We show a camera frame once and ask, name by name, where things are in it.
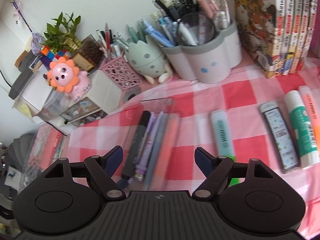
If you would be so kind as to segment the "purple mechanical pencil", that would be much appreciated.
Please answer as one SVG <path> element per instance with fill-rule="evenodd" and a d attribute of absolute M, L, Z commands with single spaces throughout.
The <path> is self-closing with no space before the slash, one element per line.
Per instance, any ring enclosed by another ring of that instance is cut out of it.
<path fill-rule="evenodd" d="M 139 162 L 136 165 L 135 170 L 135 178 L 142 181 L 149 163 L 149 158 L 153 146 L 153 142 L 155 140 L 155 136 L 157 133 L 158 125 L 159 125 L 159 114 L 151 113 L 151 120 L 149 121 L 146 129 L 146 136 L 143 144 L 143 148 L 140 154 Z"/>

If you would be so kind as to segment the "clear plastic organizer tray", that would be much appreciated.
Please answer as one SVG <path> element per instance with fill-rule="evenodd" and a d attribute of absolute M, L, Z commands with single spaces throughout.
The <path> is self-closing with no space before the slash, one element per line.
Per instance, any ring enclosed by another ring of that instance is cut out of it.
<path fill-rule="evenodd" d="M 174 98 L 143 100 L 127 113 L 130 126 L 124 141 L 124 160 L 117 185 L 125 192 L 160 191 L 180 129 Z"/>

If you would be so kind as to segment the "green highlighter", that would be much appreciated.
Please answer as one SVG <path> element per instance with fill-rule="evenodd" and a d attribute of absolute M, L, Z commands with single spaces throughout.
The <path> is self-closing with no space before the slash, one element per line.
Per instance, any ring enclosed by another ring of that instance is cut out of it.
<path fill-rule="evenodd" d="M 227 156 L 236 162 L 235 150 L 231 130 L 224 110 L 213 111 L 210 121 L 214 133 L 214 142 L 218 156 Z"/>

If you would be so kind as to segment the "light blue pen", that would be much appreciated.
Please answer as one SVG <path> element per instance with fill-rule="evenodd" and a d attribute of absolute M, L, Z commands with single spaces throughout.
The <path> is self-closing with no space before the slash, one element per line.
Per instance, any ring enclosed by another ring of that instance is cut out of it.
<path fill-rule="evenodd" d="M 162 115 L 161 121 L 159 123 L 159 128 L 156 133 L 155 142 L 153 143 L 153 148 L 152 148 L 151 156 L 149 159 L 148 169 L 147 169 L 147 172 L 144 176 L 143 190 L 149 189 L 149 186 L 150 186 L 150 183 L 152 180 L 152 176 L 153 176 L 153 170 L 156 166 L 157 158 L 158 158 L 159 151 L 161 148 L 163 134 L 164 134 L 165 127 L 167 125 L 168 117 L 169 117 L 168 113 L 164 113 Z"/>

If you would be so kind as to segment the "black marker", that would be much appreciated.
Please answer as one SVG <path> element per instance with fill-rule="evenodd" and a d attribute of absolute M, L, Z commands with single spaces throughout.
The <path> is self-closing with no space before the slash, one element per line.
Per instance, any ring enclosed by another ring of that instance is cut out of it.
<path fill-rule="evenodd" d="M 124 167 L 121 171 L 121 179 L 117 182 L 117 185 L 121 189 L 125 189 L 128 186 L 130 179 L 135 174 L 137 157 L 139 155 L 144 134 L 146 132 L 146 127 L 150 120 L 150 116 L 151 116 L 151 113 L 149 111 L 143 111 L 140 117 L 139 123 L 133 134 L 133 138 L 131 140 L 127 158 L 126 158 Z"/>

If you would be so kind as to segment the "orange highlighter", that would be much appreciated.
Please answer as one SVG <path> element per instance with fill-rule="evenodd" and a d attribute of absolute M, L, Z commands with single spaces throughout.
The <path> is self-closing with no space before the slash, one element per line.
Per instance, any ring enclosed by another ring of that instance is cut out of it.
<path fill-rule="evenodd" d="M 299 86 L 298 91 L 304 105 L 306 107 L 307 114 L 311 121 L 311 126 L 313 128 L 313 132 L 315 135 L 315 141 L 317 144 L 317 150 L 319 151 L 319 128 L 320 128 L 320 121 L 319 121 L 319 111 L 317 109 L 315 100 L 312 96 L 311 90 L 308 86 Z"/>

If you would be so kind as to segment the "round metal tape roll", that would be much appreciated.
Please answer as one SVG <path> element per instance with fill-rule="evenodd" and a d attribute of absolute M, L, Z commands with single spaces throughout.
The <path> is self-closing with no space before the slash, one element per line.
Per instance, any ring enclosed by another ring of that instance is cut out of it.
<path fill-rule="evenodd" d="M 130 89 L 128 89 L 123 97 L 122 97 L 122 102 L 126 103 L 128 102 L 130 99 L 134 98 L 135 96 L 139 95 L 142 92 L 142 89 L 140 86 L 136 86 L 136 87 L 132 87 Z"/>

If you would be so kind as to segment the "red white checkered tablecloth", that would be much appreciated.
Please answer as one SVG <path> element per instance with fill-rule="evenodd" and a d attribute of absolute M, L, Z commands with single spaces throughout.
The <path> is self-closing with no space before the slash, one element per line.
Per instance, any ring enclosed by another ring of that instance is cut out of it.
<path fill-rule="evenodd" d="M 154 193 L 147 197 L 134 196 L 133 204 L 121 204 L 120 215 L 112 209 L 106 218 L 76 239 L 245 239 L 225 222 L 217 219 L 213 208 L 195 204 L 186 193 L 204 181 L 204 175 L 194 161 L 195 148 L 201 146 L 216 154 L 210 113 L 226 111 L 239 162 L 258 158 L 275 172 L 280 172 L 276 150 L 259 106 L 275 101 L 289 119 L 284 96 L 290 90 L 307 85 L 319 100 L 319 61 L 308 59 L 299 73 L 266 78 L 255 64 L 244 61 L 220 83 L 175 80 L 155 86 L 134 97 L 107 117 L 72 131 L 66 156 L 82 161 L 93 154 L 104 154 L 113 146 L 129 144 L 125 138 L 129 127 L 138 121 L 139 101 L 169 96 L 174 99 L 173 112 L 180 116 L 175 126 L 176 142 L 163 157 L 165 175 L 162 189 L 171 194 L 158 200 Z"/>

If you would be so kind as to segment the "white drawer organizer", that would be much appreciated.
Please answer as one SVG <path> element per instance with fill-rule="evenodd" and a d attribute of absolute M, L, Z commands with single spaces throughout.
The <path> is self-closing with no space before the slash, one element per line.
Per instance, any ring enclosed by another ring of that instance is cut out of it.
<path fill-rule="evenodd" d="M 80 101 L 74 102 L 63 93 L 52 91 L 38 117 L 63 134 L 77 127 L 102 119 L 118 108 L 122 91 L 101 70 L 89 76 L 92 88 Z"/>

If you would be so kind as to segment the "pencil lead refill case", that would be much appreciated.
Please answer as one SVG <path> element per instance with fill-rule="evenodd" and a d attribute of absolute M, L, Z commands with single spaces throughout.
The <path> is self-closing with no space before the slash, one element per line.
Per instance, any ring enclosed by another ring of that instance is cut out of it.
<path fill-rule="evenodd" d="M 299 167 L 300 163 L 291 134 L 275 101 L 263 103 L 260 113 L 266 120 L 278 153 L 281 171 L 286 174 Z"/>

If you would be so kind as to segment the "pink perforated pen holder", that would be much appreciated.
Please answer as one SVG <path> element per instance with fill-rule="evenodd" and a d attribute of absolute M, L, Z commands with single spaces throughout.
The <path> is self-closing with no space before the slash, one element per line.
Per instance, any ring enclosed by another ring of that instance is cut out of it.
<path fill-rule="evenodd" d="M 99 70 L 102 70 L 121 90 L 128 90 L 142 84 L 140 76 L 123 56 L 116 57 L 109 62 L 104 59 Z"/>

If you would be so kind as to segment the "pink lion toy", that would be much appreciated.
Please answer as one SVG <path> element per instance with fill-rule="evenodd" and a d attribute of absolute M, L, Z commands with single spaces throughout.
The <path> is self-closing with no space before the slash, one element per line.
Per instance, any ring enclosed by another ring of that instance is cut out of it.
<path fill-rule="evenodd" d="M 52 61 L 49 68 L 47 77 L 50 86 L 74 102 L 79 102 L 92 87 L 88 72 L 80 70 L 72 59 L 60 57 L 57 61 Z"/>

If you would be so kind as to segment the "white grey flower pen holder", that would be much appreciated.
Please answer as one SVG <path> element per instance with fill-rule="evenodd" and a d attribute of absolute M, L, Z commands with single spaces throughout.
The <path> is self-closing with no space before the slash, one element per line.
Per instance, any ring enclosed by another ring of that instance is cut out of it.
<path fill-rule="evenodd" d="M 162 48 L 178 76 L 184 80 L 217 83 L 224 80 L 231 69 L 242 61 L 241 44 L 235 20 L 216 38 L 194 47 Z"/>

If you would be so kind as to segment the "green white glue stick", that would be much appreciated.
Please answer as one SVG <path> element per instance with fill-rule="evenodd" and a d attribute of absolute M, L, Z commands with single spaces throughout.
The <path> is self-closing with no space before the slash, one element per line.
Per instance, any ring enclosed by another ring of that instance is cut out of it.
<path fill-rule="evenodd" d="M 319 152 L 311 120 L 297 90 L 289 91 L 284 100 L 295 134 L 301 167 L 307 169 L 319 163 Z"/>

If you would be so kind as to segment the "white cardboard box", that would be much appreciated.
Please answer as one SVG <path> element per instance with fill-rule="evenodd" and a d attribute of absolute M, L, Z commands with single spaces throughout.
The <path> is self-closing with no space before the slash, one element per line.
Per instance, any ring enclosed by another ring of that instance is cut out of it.
<path fill-rule="evenodd" d="M 13 107 L 29 119 L 39 114 L 52 91 L 43 77 L 46 73 L 47 68 L 42 65 L 15 99 Z"/>

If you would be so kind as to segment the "green egg pen holder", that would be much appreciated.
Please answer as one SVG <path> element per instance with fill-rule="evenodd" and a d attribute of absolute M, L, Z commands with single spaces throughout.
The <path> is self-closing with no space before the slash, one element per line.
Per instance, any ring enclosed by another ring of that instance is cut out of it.
<path fill-rule="evenodd" d="M 151 85 L 156 80 L 158 83 L 164 83 L 173 77 L 167 56 L 150 35 L 146 35 L 146 42 L 139 40 L 137 43 L 129 43 L 129 49 L 125 51 L 125 55 L 133 70 Z"/>

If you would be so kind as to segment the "colourful rubik cube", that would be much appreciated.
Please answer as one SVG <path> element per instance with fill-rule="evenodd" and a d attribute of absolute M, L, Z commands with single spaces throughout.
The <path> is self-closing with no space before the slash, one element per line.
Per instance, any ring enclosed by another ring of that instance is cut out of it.
<path fill-rule="evenodd" d="M 58 61 L 58 59 L 61 57 L 67 60 L 71 58 L 71 53 L 65 49 L 58 52 L 53 52 L 53 50 L 51 50 L 48 46 L 43 46 L 40 52 L 50 59 L 50 61 Z"/>

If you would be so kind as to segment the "green bamboo plant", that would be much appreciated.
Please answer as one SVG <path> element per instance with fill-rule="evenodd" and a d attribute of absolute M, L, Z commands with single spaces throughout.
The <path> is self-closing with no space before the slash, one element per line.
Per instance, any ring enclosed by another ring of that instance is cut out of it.
<path fill-rule="evenodd" d="M 67 50 L 74 53 L 82 46 L 82 42 L 77 38 L 76 31 L 81 22 L 81 16 L 74 17 L 74 13 L 64 14 L 63 12 L 57 18 L 52 18 L 55 24 L 47 23 L 44 34 L 44 46 L 57 53 Z"/>

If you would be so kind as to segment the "magnifying glass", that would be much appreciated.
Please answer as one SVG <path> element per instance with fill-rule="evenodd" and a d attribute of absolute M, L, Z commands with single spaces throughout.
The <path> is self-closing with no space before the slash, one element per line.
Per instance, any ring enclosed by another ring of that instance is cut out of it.
<path fill-rule="evenodd" d="M 180 45 L 194 47 L 204 45 L 216 37 L 216 27 L 211 19 L 202 12 L 184 15 L 177 29 Z"/>

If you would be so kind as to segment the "pink comic book set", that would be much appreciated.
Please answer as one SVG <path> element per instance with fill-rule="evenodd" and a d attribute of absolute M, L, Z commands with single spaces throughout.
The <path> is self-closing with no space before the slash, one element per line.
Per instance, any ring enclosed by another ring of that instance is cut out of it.
<path fill-rule="evenodd" d="M 318 0 L 235 0 L 240 40 L 267 78 L 302 69 Z"/>

